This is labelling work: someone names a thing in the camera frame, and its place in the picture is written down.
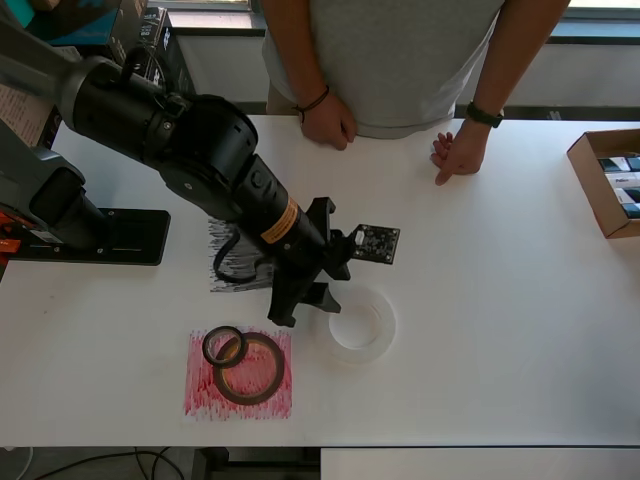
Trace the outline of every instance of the hand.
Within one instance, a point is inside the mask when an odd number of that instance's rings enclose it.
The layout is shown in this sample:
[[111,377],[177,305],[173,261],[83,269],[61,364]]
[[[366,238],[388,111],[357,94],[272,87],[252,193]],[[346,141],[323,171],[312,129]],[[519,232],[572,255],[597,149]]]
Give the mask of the hand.
[[358,127],[353,114],[342,100],[331,93],[304,115],[302,133],[316,143],[344,150],[356,138]]
[[478,173],[490,131],[487,125],[465,120],[455,138],[451,133],[439,133],[433,142],[436,153],[431,155],[431,161],[440,168],[436,185],[444,185],[453,175]]

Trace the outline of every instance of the gray scribbled paper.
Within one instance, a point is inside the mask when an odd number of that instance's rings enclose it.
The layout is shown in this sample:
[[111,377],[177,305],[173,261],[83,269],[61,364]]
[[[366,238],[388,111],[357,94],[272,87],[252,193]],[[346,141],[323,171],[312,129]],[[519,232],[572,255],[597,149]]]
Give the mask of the gray scribbled paper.
[[[233,226],[226,222],[209,218],[209,284],[212,292],[243,292],[271,287],[273,267],[264,264],[258,267],[258,276],[253,282],[245,284],[228,283],[216,277],[213,260],[222,246],[231,238]],[[253,264],[262,257],[262,253],[249,242],[244,235],[222,261],[220,269],[229,275],[248,277],[255,272]]]

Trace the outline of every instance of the tape roll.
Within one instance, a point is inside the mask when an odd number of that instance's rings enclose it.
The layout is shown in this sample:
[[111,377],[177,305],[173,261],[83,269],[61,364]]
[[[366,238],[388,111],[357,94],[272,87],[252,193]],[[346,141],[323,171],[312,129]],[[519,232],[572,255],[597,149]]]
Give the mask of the tape roll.
[[[236,348],[233,355],[229,358],[220,357],[215,353],[216,341],[223,336],[231,335],[231,340],[235,340],[236,343],[240,342],[240,347]],[[240,330],[235,327],[218,327],[211,330],[202,340],[202,355],[205,360],[216,368],[225,369],[232,368],[238,365],[244,360],[247,354],[247,340]]]
[[[219,368],[214,369],[213,378],[216,383],[216,387],[218,387],[218,391],[220,392],[220,394],[230,402],[233,402],[238,405],[246,405],[246,406],[258,405],[262,402],[266,402],[271,397],[273,397],[273,395],[275,395],[275,393],[280,388],[280,384],[284,379],[284,369],[285,369],[284,353],[282,353],[282,350],[280,349],[280,347],[276,342],[274,342],[271,338],[267,337],[262,333],[248,332],[243,334],[243,337],[244,339],[246,339],[248,344],[252,344],[252,343],[258,344],[266,348],[267,350],[269,350],[269,352],[273,356],[273,361],[275,362],[275,375],[273,376],[273,379],[271,380],[271,382],[268,385],[266,385],[263,390],[259,392],[255,392],[252,394],[244,394],[244,393],[236,392],[232,389],[232,387],[227,382],[227,379],[225,378],[223,369],[219,369]],[[233,353],[234,349],[237,348],[237,344],[238,344],[237,338],[229,339],[229,341],[225,343],[222,346],[222,348],[220,348],[220,351],[218,352],[216,359],[218,361],[224,361],[226,359],[226,356],[229,353]]]
[[334,292],[342,311],[364,307],[375,324],[375,337],[362,347],[349,348],[341,344],[331,332],[331,318],[340,314],[318,311],[313,326],[318,345],[335,358],[346,363],[369,363],[381,357],[393,343],[396,335],[396,316],[391,304],[380,293],[364,287],[345,288]]

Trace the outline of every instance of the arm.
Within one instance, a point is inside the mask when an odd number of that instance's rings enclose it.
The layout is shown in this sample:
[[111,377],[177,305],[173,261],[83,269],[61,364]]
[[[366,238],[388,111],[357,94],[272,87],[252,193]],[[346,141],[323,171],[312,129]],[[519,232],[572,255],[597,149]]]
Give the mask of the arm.
[[546,43],[569,0],[507,0],[489,43],[474,103],[497,115]]
[[262,8],[296,100],[309,105],[325,89],[311,37],[309,0],[263,0]]
[[[298,105],[306,107],[326,88],[313,46],[309,0],[263,0],[262,8]],[[356,128],[346,105],[329,94],[306,113],[302,132],[317,143],[344,150],[353,142]]]
[[[489,43],[474,103],[500,113],[527,68],[546,43],[569,0],[506,0]],[[440,134],[431,157],[441,169],[437,185],[452,175],[476,173],[484,159],[491,128],[466,120],[455,140]]]

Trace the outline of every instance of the circuit board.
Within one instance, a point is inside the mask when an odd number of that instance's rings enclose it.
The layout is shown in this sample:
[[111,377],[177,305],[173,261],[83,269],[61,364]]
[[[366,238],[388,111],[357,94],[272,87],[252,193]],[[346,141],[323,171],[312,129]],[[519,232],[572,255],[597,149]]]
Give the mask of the circuit board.
[[400,229],[359,225],[355,230],[356,251],[353,258],[367,262],[393,264]]

